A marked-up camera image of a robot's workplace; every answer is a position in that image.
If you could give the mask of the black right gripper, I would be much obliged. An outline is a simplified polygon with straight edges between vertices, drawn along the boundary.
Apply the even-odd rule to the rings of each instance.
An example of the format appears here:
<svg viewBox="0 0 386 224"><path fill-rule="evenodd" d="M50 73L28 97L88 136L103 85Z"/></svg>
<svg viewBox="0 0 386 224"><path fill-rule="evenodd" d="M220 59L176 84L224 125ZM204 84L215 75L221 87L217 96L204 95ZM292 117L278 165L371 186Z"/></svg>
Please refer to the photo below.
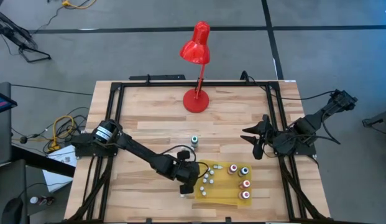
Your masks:
<svg viewBox="0 0 386 224"><path fill-rule="evenodd" d="M275 155L289 156L293 154L294 149L294 134L291 132L276 131L271 125L269 116L264 114L262 121L259 121L255 126L242 130L245 133L264 133L265 143L269 145ZM254 136L244 136L241 138L253 145L253 156L257 160L261 160L264 154L262 149L263 140Z"/></svg>

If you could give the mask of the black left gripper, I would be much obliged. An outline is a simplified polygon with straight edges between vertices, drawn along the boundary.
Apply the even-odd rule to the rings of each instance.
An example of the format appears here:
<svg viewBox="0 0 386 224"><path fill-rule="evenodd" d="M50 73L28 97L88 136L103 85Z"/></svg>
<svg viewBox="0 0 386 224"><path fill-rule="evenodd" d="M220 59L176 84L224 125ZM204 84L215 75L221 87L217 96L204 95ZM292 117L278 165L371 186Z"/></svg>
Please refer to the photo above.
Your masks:
<svg viewBox="0 0 386 224"><path fill-rule="evenodd" d="M180 194L192 194L193 186L196 184L200 174L200 167L197 162L181 162L177 164L175 178L183 183L180 186Z"/></svg>

